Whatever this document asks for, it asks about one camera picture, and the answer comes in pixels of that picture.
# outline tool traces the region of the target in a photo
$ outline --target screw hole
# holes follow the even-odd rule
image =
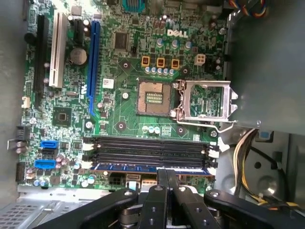
[[[260,162],[257,161],[257,162],[254,164],[254,168],[259,169],[260,167],[262,167],[262,164],[261,164]]]

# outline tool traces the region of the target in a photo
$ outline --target chip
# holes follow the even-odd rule
[[[72,109],[68,107],[54,107],[53,125],[65,126],[71,125]]]
[[[125,32],[116,32],[115,33],[115,42],[114,48],[117,50],[126,50],[128,43],[128,34]]]
[[[81,16],[81,6],[72,6],[71,7],[71,14],[73,16]]]
[[[171,85],[139,82],[137,113],[139,115],[168,116],[171,104]]]

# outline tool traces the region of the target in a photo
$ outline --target white pci slot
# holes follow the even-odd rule
[[[62,88],[65,66],[65,49],[68,19],[64,13],[55,11],[53,22],[52,52],[49,86]]]

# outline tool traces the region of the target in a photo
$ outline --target motherboard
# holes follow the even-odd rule
[[[200,194],[213,187],[218,133],[179,124],[175,107],[184,81],[224,80],[221,5],[34,0],[27,20],[19,185],[140,191],[172,168]],[[221,99],[193,87],[191,116],[218,116]]]

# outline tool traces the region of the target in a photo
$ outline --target white connector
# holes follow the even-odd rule
[[[198,54],[195,56],[194,65],[202,66],[205,63],[205,55],[204,54]]]
[[[64,13],[54,12],[49,86],[62,88],[68,19]]]

